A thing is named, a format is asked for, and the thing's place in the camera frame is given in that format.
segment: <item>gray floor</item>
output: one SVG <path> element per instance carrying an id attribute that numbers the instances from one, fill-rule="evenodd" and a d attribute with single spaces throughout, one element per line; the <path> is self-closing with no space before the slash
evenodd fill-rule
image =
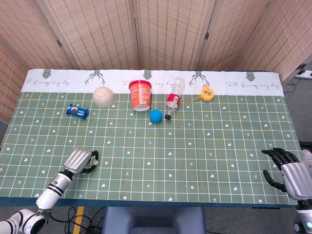
<path id="1" fill-rule="evenodd" d="M 291 85 L 284 86 L 284 92 L 293 90 Z M 285 98 L 290 110 L 299 141 L 312 141 L 312 80 L 302 79 L 292 93 L 286 93 Z M 0 121 L 0 142 L 7 125 Z M 0 207 L 0 220 L 7 219 L 14 212 L 25 207 Z M 36 207 L 27 207 L 36 211 Z M 90 218 L 99 207 L 85 207 L 84 214 Z M 55 207 L 53 216 L 66 220 L 69 207 Z M 103 217 L 104 210 L 95 218 L 93 224 L 97 224 Z M 292 234 L 293 223 L 298 221 L 295 208 L 252 209 L 252 208 L 205 208 L 206 227 L 208 231 L 222 234 Z M 49 220 L 49 224 L 40 233 L 61 234 L 64 233 L 65 224 Z"/>

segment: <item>robotic hand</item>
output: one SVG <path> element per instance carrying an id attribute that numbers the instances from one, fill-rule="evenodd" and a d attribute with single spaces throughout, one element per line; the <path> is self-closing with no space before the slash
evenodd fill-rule
<path id="1" fill-rule="evenodd" d="M 92 160 L 92 166 L 85 166 Z M 9 219 L 0 222 L 1 234 L 17 234 L 19 231 L 25 234 L 37 234 L 48 220 L 51 209 L 62 196 L 73 176 L 80 173 L 90 173 L 98 165 L 98 152 L 75 148 L 64 162 L 64 171 L 58 172 L 51 180 L 48 187 L 38 197 L 36 204 L 37 213 L 23 209 L 13 214 Z"/>
<path id="2" fill-rule="evenodd" d="M 275 182 L 268 171 L 263 170 L 267 182 L 282 192 L 287 192 L 298 202 L 296 209 L 302 223 L 295 223 L 293 228 L 298 233 L 312 234 L 312 177 L 307 166 L 294 154 L 281 148 L 262 150 L 262 153 L 272 158 L 281 171 L 284 183 Z"/>

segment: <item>orange plastic cup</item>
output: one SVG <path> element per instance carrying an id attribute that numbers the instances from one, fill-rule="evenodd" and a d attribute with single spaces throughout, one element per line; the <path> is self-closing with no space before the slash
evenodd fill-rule
<path id="1" fill-rule="evenodd" d="M 135 111 L 147 111 L 151 108 L 152 84 L 146 80 L 135 80 L 129 84 L 132 107 Z"/>

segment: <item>blue chair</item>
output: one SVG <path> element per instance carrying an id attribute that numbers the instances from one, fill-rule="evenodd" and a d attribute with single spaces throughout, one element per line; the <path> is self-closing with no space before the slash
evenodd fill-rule
<path id="1" fill-rule="evenodd" d="M 201 207 L 107 207 L 102 234 L 206 234 Z"/>

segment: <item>power strip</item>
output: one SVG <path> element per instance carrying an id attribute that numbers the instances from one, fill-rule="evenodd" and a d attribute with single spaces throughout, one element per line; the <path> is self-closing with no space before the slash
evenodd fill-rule
<path id="1" fill-rule="evenodd" d="M 300 75 L 295 75 L 296 78 L 303 78 L 303 79 L 312 79 L 312 71 L 306 70 L 305 72 L 301 73 Z"/>

